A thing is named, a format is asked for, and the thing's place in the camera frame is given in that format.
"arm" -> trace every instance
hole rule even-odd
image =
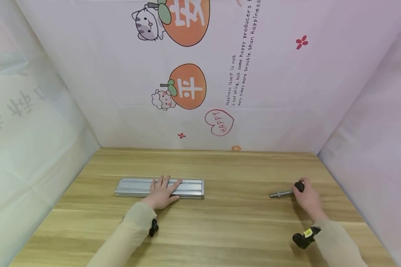
[[[97,251],[88,267],[122,267],[144,241],[156,213],[138,202],[130,208],[123,221]]]
[[[300,179],[304,183],[303,193],[293,186],[293,192],[299,205],[312,219],[313,225],[321,228],[315,242],[319,251],[329,267],[367,267],[361,258],[360,251],[352,238],[338,223],[328,219],[322,210],[319,194],[316,192],[309,179]]]
[[[136,203],[126,213],[123,221],[107,241],[93,256],[87,267],[124,267],[139,245],[149,233],[152,220],[156,218],[155,209],[162,209],[175,202],[179,197],[172,192],[180,185],[181,180],[167,188],[170,177],[152,181],[150,196]]]

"black wrist device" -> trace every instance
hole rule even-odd
[[[321,232],[321,228],[310,227],[308,230],[304,231],[303,234],[294,234],[293,241],[294,243],[296,243],[297,247],[305,250],[311,243],[315,242],[315,239],[313,239],[313,237],[316,236],[319,232]]]
[[[159,230],[159,226],[157,225],[157,220],[153,219],[151,222],[151,228],[150,231],[148,232],[148,235],[150,237],[153,237],[154,234]]]

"happy heart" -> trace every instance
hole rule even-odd
[[[213,135],[224,136],[232,129],[234,119],[224,110],[213,109],[206,113],[205,121],[212,126],[211,133]]]

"wooden tabletop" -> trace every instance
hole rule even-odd
[[[43,221],[11,267],[85,266],[139,198],[116,197],[122,177],[204,179],[204,200],[158,212],[160,230],[127,266],[327,266],[316,245],[291,241],[311,226],[292,197],[270,199],[309,177],[330,219],[341,222],[369,267],[395,266],[313,154],[100,149]]]

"backdrop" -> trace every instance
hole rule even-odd
[[[401,266],[401,34],[319,157]]]
[[[0,267],[99,147],[12,0],[0,0]]]
[[[102,146],[319,152],[401,0],[17,0]]]

